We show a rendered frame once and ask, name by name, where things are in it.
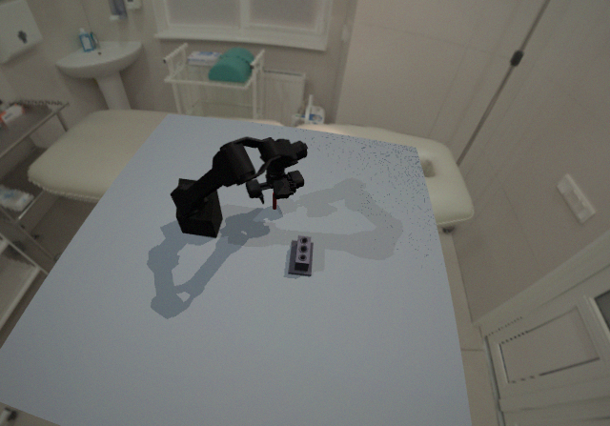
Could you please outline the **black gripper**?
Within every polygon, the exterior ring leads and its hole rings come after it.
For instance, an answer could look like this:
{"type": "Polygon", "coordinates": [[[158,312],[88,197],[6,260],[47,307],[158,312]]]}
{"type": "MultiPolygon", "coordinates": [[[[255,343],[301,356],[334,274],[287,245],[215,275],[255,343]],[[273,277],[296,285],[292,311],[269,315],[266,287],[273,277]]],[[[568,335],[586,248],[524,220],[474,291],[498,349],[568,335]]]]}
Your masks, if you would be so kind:
{"type": "MultiPolygon", "coordinates": [[[[284,169],[284,171],[285,171],[285,169],[284,169]]],[[[258,184],[257,179],[246,182],[246,188],[247,188],[250,198],[259,198],[260,201],[262,202],[262,204],[264,204],[262,191],[267,190],[267,189],[272,189],[273,187],[272,187],[271,183],[273,183],[274,180],[280,180],[282,177],[286,176],[286,173],[284,171],[279,172],[279,173],[273,173],[273,172],[269,172],[266,169],[266,174],[265,174],[266,182],[258,184]]],[[[304,178],[302,177],[299,170],[293,171],[293,172],[288,172],[288,178],[289,178],[289,181],[296,184],[297,189],[299,187],[304,186],[304,178]]]]}

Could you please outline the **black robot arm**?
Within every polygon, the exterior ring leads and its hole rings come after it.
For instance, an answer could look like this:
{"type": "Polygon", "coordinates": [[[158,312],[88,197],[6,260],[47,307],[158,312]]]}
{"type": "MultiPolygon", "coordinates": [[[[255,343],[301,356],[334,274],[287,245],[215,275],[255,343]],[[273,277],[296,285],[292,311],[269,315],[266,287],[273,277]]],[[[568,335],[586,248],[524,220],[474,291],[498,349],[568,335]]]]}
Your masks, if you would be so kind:
{"type": "MultiPolygon", "coordinates": [[[[306,157],[307,149],[306,143],[301,141],[291,144],[289,140],[274,141],[272,137],[260,140],[248,136],[229,142],[213,156],[212,168],[197,182],[180,184],[172,191],[173,203],[184,221],[199,211],[206,211],[206,196],[221,186],[241,185],[255,179],[266,169],[273,173],[283,172],[285,168],[298,163],[297,160],[306,157]],[[257,173],[243,146],[259,149],[264,163],[257,173]]],[[[271,185],[275,199],[289,198],[296,192],[296,184],[289,181],[288,174],[274,180],[271,185]]]]}

